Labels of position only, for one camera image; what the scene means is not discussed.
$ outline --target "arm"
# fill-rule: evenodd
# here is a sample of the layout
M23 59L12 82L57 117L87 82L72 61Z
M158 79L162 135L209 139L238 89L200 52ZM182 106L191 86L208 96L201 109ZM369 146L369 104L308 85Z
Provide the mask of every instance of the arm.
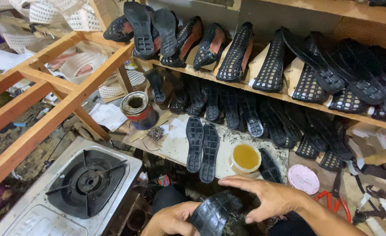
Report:
M298 189L239 175L225 177L218 183L252 192L260 199L261 205L248 213L245 218L248 224L295 211L318 236L366 235Z
M200 202L186 201L174 206L165 207L151 218L143 229L141 236L164 236L181 234L183 236L200 236L197 229L186 220L199 206Z

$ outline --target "metal glue can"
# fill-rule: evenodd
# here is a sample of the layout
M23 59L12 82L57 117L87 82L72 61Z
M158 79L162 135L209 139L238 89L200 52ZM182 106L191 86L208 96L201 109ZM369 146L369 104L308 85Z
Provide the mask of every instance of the metal glue can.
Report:
M157 121L157 112L152 108L148 95L144 92L132 92L123 98L120 110L130 123L140 130L152 128Z

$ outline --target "hand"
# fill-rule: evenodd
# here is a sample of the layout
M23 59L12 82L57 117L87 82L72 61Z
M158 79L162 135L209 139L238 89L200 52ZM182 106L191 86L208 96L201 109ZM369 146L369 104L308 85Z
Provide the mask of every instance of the hand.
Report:
M218 184L236 187L257 195L261 204L245 217L245 223L247 224L262 222L267 218L284 215L290 211L298 211L299 199L308 197L298 189L240 175L222 178L218 181Z
M192 224L186 222L199 204L200 202L187 201L161 209L149 221L142 231L142 236L164 236L165 233L200 236L199 231Z

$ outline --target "pink lid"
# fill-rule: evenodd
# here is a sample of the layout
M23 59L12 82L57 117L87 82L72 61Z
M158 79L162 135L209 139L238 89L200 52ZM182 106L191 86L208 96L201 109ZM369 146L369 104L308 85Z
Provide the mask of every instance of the pink lid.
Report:
M316 174L304 165L293 165L289 168L288 180L294 188L309 195L315 194L320 188L320 181L318 181Z

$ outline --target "pliers handle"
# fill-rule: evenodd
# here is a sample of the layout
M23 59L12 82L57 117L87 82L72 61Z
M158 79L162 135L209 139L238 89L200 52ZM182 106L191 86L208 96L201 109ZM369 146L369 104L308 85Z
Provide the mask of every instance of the pliers handle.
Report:
M327 195L327 207L328 207L329 210L332 210L332 196L333 195L332 195L331 192L328 192L328 191L324 190L323 192L318 194L314 199L316 201L319 201L320 198L322 198L323 196L326 196L326 195ZM344 201L344 198L342 196L339 196L339 197L340 197L340 201L339 201L338 198L336 198L336 202L334 204L333 212L337 213L337 211L339 210L340 205L342 205L343 208L344 208L344 211L346 212L347 220L350 223L351 219L350 219L350 211L349 211L348 205L346 204L346 202Z

